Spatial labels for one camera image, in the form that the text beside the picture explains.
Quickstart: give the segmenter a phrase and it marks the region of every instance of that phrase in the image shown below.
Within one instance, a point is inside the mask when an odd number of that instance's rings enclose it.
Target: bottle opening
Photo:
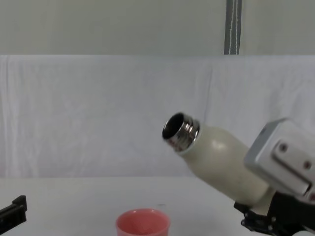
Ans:
[[[169,119],[169,121],[165,124],[163,131],[162,131],[162,137],[164,139],[172,138],[182,127],[184,122],[184,114],[183,113],[177,113]]]
[[[186,150],[196,140],[199,122],[184,113],[176,113],[165,124],[162,137],[175,151]]]

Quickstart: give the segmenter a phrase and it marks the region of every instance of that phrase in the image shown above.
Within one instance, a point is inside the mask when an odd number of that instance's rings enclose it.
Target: wrinkled cloth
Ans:
[[[185,176],[162,140],[177,111],[203,119],[208,60],[3,56],[0,176]]]
[[[161,138],[183,111],[250,146],[315,134],[315,57],[0,57],[0,176],[190,176]]]

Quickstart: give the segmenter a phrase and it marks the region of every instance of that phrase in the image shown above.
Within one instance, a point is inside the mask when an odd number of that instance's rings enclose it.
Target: pink cup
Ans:
[[[170,226],[167,215],[155,209],[130,210],[118,217],[118,236],[167,236]]]

